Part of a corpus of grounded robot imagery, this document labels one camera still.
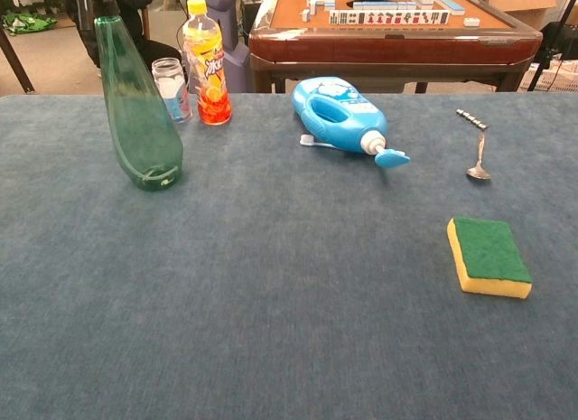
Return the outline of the green spray bottle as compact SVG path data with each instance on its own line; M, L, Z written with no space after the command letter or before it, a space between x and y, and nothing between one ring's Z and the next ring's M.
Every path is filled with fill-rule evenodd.
M137 187L165 190L181 177L182 140L116 0L97 3L95 34L117 159Z

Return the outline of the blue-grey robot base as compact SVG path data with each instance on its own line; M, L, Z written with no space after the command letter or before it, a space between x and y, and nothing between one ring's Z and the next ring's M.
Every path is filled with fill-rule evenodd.
M219 24L225 52L224 70L230 93L253 91L249 49L238 38L237 0L205 0L208 16Z

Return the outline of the blue detergent pump bottle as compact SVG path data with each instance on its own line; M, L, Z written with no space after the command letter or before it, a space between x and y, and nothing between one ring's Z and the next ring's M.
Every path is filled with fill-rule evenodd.
M294 112L318 142L341 151L368 154L380 168L395 168L411 161L403 151L387 146L385 114L358 90L338 77L299 82L292 93Z

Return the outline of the orange drink bottle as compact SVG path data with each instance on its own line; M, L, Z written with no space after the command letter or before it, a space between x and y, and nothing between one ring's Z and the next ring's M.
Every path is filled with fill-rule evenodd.
M224 70L225 51L216 21L205 0L188 0L190 18L182 28L189 65L189 87L197 97L200 120L211 126L227 123L232 114Z

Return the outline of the light blue toothbrush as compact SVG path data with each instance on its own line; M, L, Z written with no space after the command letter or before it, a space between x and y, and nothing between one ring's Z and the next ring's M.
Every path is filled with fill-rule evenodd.
M300 145L307 146L307 147L324 147L330 149L338 149L337 146L331 145L328 143L318 142L315 140L313 135L303 134L300 137Z

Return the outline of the blue table cloth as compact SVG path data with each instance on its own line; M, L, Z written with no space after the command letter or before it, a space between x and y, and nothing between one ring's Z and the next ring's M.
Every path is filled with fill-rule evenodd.
M373 101L410 164L237 94L146 192L102 98L0 98L0 420L578 420L578 95ZM461 290L453 217L509 224L528 298Z

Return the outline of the clear glass jar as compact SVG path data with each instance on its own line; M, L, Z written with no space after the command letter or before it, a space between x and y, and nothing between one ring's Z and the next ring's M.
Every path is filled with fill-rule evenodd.
M155 84L172 120L185 122L191 117L191 104L182 63L176 58L161 58L152 63Z

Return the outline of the brown mahjong table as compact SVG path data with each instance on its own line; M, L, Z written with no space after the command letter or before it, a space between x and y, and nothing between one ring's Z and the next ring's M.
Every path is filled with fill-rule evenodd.
M329 25L330 11L357 0L263 0L249 32L258 92L285 79L338 76L397 84L476 81L517 90L542 41L541 32L481 0L451 0L444 25ZM464 27L465 17L480 18Z

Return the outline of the metal spoon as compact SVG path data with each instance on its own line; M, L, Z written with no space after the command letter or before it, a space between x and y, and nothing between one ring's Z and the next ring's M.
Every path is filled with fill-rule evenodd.
M485 133L480 132L477 145L477 161L476 164L466 171L466 174L476 180L490 180L491 175L482 167L482 160L485 148Z

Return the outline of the green yellow sponge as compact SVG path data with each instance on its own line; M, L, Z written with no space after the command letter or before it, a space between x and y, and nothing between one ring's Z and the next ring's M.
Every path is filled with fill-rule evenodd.
M464 293L529 297L533 279L507 222L453 217L446 233Z

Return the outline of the person in black clothes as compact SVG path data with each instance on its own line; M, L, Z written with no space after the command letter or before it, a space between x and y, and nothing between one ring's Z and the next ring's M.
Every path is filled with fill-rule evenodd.
M64 3L65 11L68 17L76 24L77 31L82 43L87 50L97 74L100 75L100 63L98 57L98 44L96 37L85 36L79 28L78 11L76 0L61 0ZM135 47L138 49L141 57L149 70L152 70L154 61L164 58L175 58L182 60L182 54L179 50L170 45L147 40L144 36L144 29L139 10L146 8L153 0L117 0L120 16L125 23L126 29L130 33Z

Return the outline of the white plastic crate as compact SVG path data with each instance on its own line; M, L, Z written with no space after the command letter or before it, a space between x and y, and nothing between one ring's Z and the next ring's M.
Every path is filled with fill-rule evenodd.
M550 67L543 69L535 90L578 93L578 60L551 60Z

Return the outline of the black table leg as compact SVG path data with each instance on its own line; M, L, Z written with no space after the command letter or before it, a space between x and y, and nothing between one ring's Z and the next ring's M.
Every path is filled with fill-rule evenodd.
M4 56L6 57L8 63L10 64L15 77L18 79L23 91L26 94L33 94L35 88L31 83L23 64L20 62L16 51L14 50L12 44L8 40L8 37L0 25L0 49L2 50Z

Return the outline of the black tripod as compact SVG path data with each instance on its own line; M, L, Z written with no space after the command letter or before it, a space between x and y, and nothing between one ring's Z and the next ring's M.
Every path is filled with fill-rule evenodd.
M545 68L545 66L549 63L549 61L555 55L555 44L560 36L560 33L573 10L576 0L569 0L566 8L564 9L564 13L561 19L555 24L555 31L547 38L547 42L545 44L544 52L539 54L538 56L538 67L534 73L534 77L532 78L527 91L531 92L535 90L536 84L539 81L539 78Z

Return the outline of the green plastic bag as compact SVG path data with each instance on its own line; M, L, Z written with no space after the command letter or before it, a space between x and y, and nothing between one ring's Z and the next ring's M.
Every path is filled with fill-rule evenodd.
M53 29L57 19L42 14L9 13L0 16L3 28L11 35L39 33Z

